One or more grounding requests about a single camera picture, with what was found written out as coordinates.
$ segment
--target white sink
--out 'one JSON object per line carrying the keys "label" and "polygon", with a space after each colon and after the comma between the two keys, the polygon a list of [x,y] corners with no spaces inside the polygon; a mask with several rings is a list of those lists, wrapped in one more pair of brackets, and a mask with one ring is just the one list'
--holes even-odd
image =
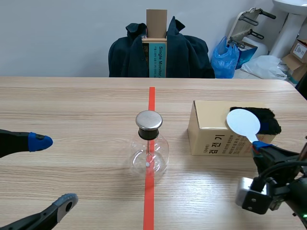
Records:
{"label": "white sink", "polygon": [[280,10],[289,13],[270,52],[278,58],[288,55],[307,16],[307,0],[272,0]]}
{"label": "white sink", "polygon": [[273,3],[282,11],[307,15],[307,0],[273,0]]}

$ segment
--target cable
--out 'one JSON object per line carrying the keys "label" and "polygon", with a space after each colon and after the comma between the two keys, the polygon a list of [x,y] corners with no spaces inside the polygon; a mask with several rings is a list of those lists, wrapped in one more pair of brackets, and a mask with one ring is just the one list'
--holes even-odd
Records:
{"label": "cable", "polygon": [[253,180],[253,183],[250,186],[251,190],[261,192],[266,184],[266,178],[271,173],[288,167],[294,167],[294,166],[307,166],[307,162],[305,161],[292,161],[292,162],[285,162],[276,164],[266,170],[264,170],[258,177],[255,177]]}
{"label": "cable", "polygon": [[304,161],[292,161],[292,162],[285,162],[285,163],[280,163],[280,164],[276,164],[266,170],[264,170],[260,175],[259,175],[259,179],[260,180],[265,180],[268,175],[270,175],[271,173],[283,169],[283,168],[289,168],[289,167],[294,167],[294,166],[307,166],[307,162]]}

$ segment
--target white paddle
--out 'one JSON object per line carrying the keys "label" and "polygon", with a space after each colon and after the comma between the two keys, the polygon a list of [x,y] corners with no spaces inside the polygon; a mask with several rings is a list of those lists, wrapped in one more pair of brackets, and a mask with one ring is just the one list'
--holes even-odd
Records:
{"label": "white paddle", "polygon": [[235,109],[227,115],[227,124],[235,133],[245,136],[253,143],[258,141],[256,134],[260,130],[260,121],[250,111]]}

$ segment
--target silver cap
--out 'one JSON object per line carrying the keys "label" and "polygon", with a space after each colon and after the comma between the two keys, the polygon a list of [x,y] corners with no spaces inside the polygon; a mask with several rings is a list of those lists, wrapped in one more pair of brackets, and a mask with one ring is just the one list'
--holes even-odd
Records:
{"label": "silver cap", "polygon": [[135,119],[137,126],[143,130],[157,130],[162,125],[162,117],[155,111],[146,110],[140,112]]}

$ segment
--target black sponge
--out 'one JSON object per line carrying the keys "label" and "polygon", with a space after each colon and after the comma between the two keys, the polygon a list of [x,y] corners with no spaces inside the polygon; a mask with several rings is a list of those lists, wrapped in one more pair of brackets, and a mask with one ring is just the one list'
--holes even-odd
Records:
{"label": "black sponge", "polygon": [[275,114],[271,109],[232,107],[230,111],[235,109],[245,109],[256,115],[260,121],[260,131],[258,134],[277,135],[282,132],[282,128],[279,126],[278,121],[275,119]]}

